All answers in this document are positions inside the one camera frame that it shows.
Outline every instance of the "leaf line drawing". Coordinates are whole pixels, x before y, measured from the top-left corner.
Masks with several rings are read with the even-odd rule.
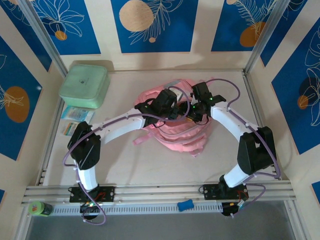
[[[154,43],[157,37],[166,30],[166,26],[171,25],[170,15],[169,13],[174,12],[178,9],[184,0],[179,0],[177,5],[174,3],[177,0],[131,0],[129,2],[134,3],[136,5],[141,5],[146,10],[142,13],[145,14],[147,21],[150,21],[150,25],[143,30],[139,31],[131,31],[131,35],[129,36],[132,39],[130,45],[135,44],[136,42],[143,40],[144,42],[149,40],[149,42]],[[152,13],[152,19],[150,19],[148,13]]]
[[[261,31],[264,20],[270,15],[278,0],[264,0],[263,5],[258,8],[256,0],[235,0],[231,1],[236,7],[240,16],[245,19],[247,25],[254,29],[255,39],[257,40]]]
[[[0,54],[0,70],[5,65],[6,59],[6,55]],[[0,110],[3,109],[6,105],[9,107],[10,104],[17,104],[23,106],[24,104],[21,102],[23,99],[24,97],[17,98],[9,95],[0,85]]]
[[[17,4],[14,4],[9,0],[1,0],[1,1],[6,6],[6,8],[10,10],[12,15],[16,19],[18,19],[19,21],[21,21],[25,25],[30,26],[28,20],[26,19],[26,16],[23,14],[23,12],[21,11],[20,7]]]
[[[298,99],[300,109],[311,107],[311,126],[320,125],[320,26],[313,34],[304,64],[309,67],[308,87]]]
[[[289,12],[291,12],[291,11],[294,11],[294,12],[299,11],[302,8],[302,6],[304,5],[305,1],[306,0],[300,0],[300,1],[291,0],[289,2],[288,6],[286,7],[283,15],[282,15],[285,18],[285,20],[288,20]]]
[[[31,3],[50,35],[60,41],[67,39],[67,33],[82,37],[78,24],[85,16],[70,10],[69,0],[35,0]]]

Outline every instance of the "beige wall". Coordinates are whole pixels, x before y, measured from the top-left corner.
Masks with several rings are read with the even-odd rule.
[[[320,1],[308,0],[266,68],[258,60],[251,73],[262,106],[264,123],[273,130],[278,160],[292,182],[299,207],[314,240],[320,239],[320,206],[311,184],[320,181],[320,145],[298,154],[271,82],[319,19],[319,9]]]
[[[18,160],[0,154],[0,189],[6,192],[0,205],[0,239],[7,240],[18,225],[26,186],[34,184],[32,180],[37,177],[63,79],[55,66],[51,66],[49,73],[44,69],[1,7],[0,35],[42,85]]]
[[[64,55],[69,67],[75,60],[104,60],[109,70],[242,69],[251,52],[211,52],[225,0],[199,0],[191,52],[122,54],[111,0],[85,0],[101,54]]]

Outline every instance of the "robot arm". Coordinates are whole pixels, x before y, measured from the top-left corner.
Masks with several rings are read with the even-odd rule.
[[[101,130],[98,130],[95,132],[95,135],[99,138],[99,141],[102,145],[107,144],[113,139],[116,139],[117,137],[120,137],[121,135],[124,135],[126,133],[129,133],[134,130],[142,129],[145,126],[146,119],[144,119],[142,116],[135,116],[127,118],[129,115],[138,115],[141,114],[141,112],[138,109],[131,109],[125,114],[122,114],[114,119],[106,120],[100,124],[93,124],[92,127],[88,126],[85,122],[82,122],[80,124],[83,125],[83,128],[89,128],[89,131],[100,128],[101,126],[107,125],[109,123],[114,122],[117,119],[125,117],[123,120],[117,121],[115,123],[110,124],[107,127],[102,128]],[[76,161],[79,167],[79,177],[80,180],[84,186],[84,188],[87,191],[91,191],[92,189],[95,189],[98,187],[98,182],[96,180],[96,168],[95,164],[98,163],[98,161],[92,161],[88,162],[87,159],[90,158],[90,153],[93,153],[92,150],[94,147],[90,148],[87,158],[82,158],[82,161]]]
[[[232,108],[228,109],[228,103],[226,101],[221,101],[216,103],[211,107],[211,117],[221,123],[234,137],[240,142],[241,137],[247,133],[250,134],[252,131],[247,128],[242,122],[240,122],[234,115],[230,113]],[[247,124],[253,127],[254,130],[258,130],[258,126],[247,121],[241,117]],[[229,188],[234,188],[239,184],[243,183],[250,175],[246,174],[237,164],[231,171],[224,175],[224,180]]]

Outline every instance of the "white floor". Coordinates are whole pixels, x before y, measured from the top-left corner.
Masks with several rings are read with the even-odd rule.
[[[189,78],[194,81],[224,78],[233,81],[241,90],[240,99],[232,107],[249,121],[256,123],[245,83],[240,71],[133,71],[110,74],[111,83],[103,105],[96,110],[91,120],[99,123],[106,118],[115,118],[131,109],[137,96],[148,89],[173,79]],[[232,100],[237,96],[234,87],[225,82],[210,86],[213,95],[220,94]],[[70,137],[61,134],[65,126],[60,121],[43,185],[73,185],[75,171],[62,165]],[[213,134],[201,155],[194,158],[188,153],[169,150],[155,139],[134,146],[132,141],[145,135],[137,130],[123,135],[101,147],[100,161],[96,166],[100,184],[153,185],[190,184],[216,182],[219,177],[237,164],[238,143],[220,124],[214,122]]]

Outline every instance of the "metal frame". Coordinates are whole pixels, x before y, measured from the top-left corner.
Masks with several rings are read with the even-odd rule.
[[[296,195],[289,180],[271,181],[252,181],[253,183],[263,184],[266,187],[265,194],[259,201],[294,201]],[[192,199],[195,203],[204,202],[230,202],[230,200],[205,200],[204,195],[199,192],[199,188],[204,183],[198,184],[164,184],[164,185],[133,185],[116,186],[114,200],[111,203],[105,202],[104,205],[114,204],[171,204]],[[217,184],[217,182],[206,182],[206,184]],[[76,205],[70,203],[71,186],[28,186],[22,199],[22,206],[27,206],[32,201],[44,201],[52,205]],[[247,186],[249,201],[261,193],[261,188],[257,186]]]
[[[262,51],[267,45],[272,33],[274,32],[278,22],[280,21],[282,15],[284,14],[286,8],[288,7],[291,0],[277,0],[276,5],[274,6],[266,24],[263,28],[262,33],[260,34],[256,44],[252,50],[251,56],[244,67],[244,73],[249,73],[256,61],[260,58]]]
[[[53,41],[47,33],[44,25],[38,17],[36,11],[32,7],[29,0],[17,0],[19,7],[21,8],[26,19],[29,21],[32,29],[36,33],[37,37],[43,44],[44,48],[50,55],[53,63],[58,68],[62,76],[66,76],[68,73],[63,61],[60,58],[59,52],[56,49]],[[252,50],[252,54],[242,71],[243,80],[248,91],[250,102],[256,117],[257,124],[259,126],[264,125],[264,117],[261,112],[261,105],[259,98],[252,88],[252,79],[250,77],[250,71],[254,64],[259,59],[264,47],[270,39],[274,29],[276,28],[279,20],[282,17],[283,12],[288,6],[290,0],[278,0],[270,17]],[[45,170],[48,166],[50,154],[52,152],[53,143],[57,133],[60,116],[63,111],[64,102],[61,99],[57,105],[55,119],[51,126],[51,134],[47,141],[46,149],[43,153],[42,170],[39,171],[37,178],[37,185],[41,185],[41,179],[45,175]],[[296,196],[294,190],[288,180],[272,180],[272,181],[257,181],[256,183],[264,184],[266,186],[265,194],[259,199],[259,201],[284,201],[287,209],[287,213],[295,234],[295,237],[299,240],[310,239],[310,235],[307,231],[307,227],[301,217],[299,209],[296,205]],[[116,206],[121,209],[124,206],[137,206],[147,204],[148,206],[155,206],[161,204],[162,206],[171,206],[177,202],[183,202],[187,199],[193,199],[193,201],[202,206],[205,205],[219,205],[221,202],[226,201],[205,201],[203,194],[199,193],[199,187],[203,183],[199,184],[166,184],[166,185],[137,185],[137,186],[116,186],[114,203],[105,203],[104,207]],[[261,192],[261,189],[254,186],[248,186],[250,199],[257,197]],[[68,192],[68,186],[29,186],[26,188],[24,197],[22,199],[23,211],[21,219],[15,234],[16,240],[25,239],[27,236],[28,227],[31,221],[31,216],[28,214],[27,205],[31,201],[44,201],[56,206],[56,214],[60,216],[70,214],[66,209],[79,208],[78,203],[69,203],[70,193]]]
[[[19,8],[21,9],[22,13],[25,15],[25,18],[30,23],[33,31],[35,32],[36,36],[42,43],[44,49],[47,51],[48,55],[52,59],[53,64],[56,66],[57,70],[60,74],[65,78],[68,74],[68,70],[60,58],[60,54],[53,43],[51,37],[49,36],[48,32],[46,31],[45,26],[43,25],[42,21],[40,20],[38,14],[36,13],[35,9],[32,6],[32,3],[29,0],[17,0],[19,4]],[[50,154],[52,152],[52,147],[55,141],[55,137],[57,134],[57,129],[59,125],[59,119],[62,114],[62,110],[64,107],[64,101],[60,98],[57,104],[57,108],[55,111],[55,119],[50,128],[50,137],[46,142],[45,151],[42,155],[42,163],[40,166],[40,171],[38,172],[36,184],[40,184],[40,179],[42,177],[42,173],[44,169],[47,168]]]

